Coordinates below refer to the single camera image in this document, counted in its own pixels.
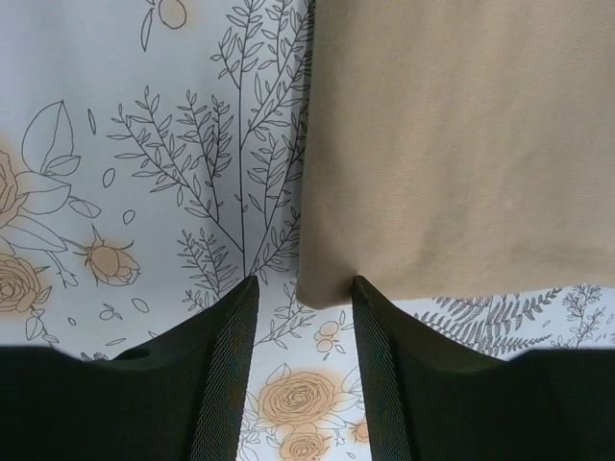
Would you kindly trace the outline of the beige t-shirt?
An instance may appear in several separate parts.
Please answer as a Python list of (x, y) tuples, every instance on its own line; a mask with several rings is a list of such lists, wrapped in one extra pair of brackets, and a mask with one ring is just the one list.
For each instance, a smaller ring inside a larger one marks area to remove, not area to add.
[(610, 1), (319, 1), (299, 300), (614, 282)]

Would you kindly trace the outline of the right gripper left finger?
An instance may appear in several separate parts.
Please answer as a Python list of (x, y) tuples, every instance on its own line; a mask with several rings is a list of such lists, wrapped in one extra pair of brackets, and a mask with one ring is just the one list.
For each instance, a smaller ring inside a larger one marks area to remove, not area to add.
[(258, 322), (258, 280), (111, 360), (1, 351), (5, 460), (233, 460)]

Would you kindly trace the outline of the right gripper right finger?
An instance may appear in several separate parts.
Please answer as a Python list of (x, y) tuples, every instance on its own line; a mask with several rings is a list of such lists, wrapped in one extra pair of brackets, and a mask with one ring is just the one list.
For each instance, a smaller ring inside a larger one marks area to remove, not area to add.
[(429, 328), (360, 276), (352, 308), (373, 459), (613, 458), (613, 351), (500, 360)]

